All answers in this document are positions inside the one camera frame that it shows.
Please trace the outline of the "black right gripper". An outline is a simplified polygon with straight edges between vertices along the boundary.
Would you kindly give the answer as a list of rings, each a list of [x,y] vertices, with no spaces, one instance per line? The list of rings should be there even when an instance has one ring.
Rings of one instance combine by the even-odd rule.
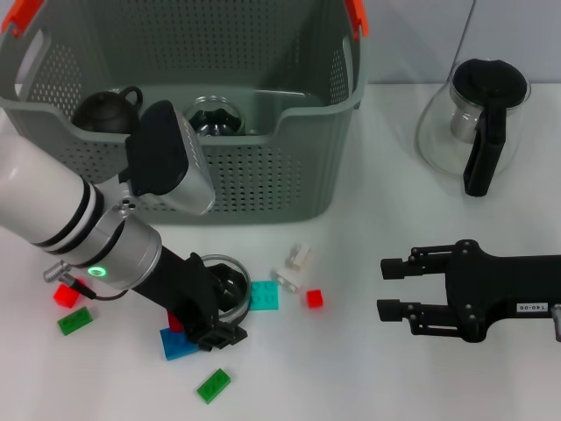
[[[477,241],[454,246],[413,247],[407,259],[383,259],[384,280],[445,274],[448,306],[377,301],[381,322],[407,320],[415,336],[486,338],[489,327],[505,319],[550,319],[560,305],[560,256],[498,257]]]

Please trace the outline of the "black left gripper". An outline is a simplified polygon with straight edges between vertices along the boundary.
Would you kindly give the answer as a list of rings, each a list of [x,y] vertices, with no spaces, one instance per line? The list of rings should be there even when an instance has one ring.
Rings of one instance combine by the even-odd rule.
[[[219,323],[211,276],[196,253],[184,260],[164,247],[153,271],[133,290],[173,313],[203,351],[234,346],[248,336],[239,325]]]

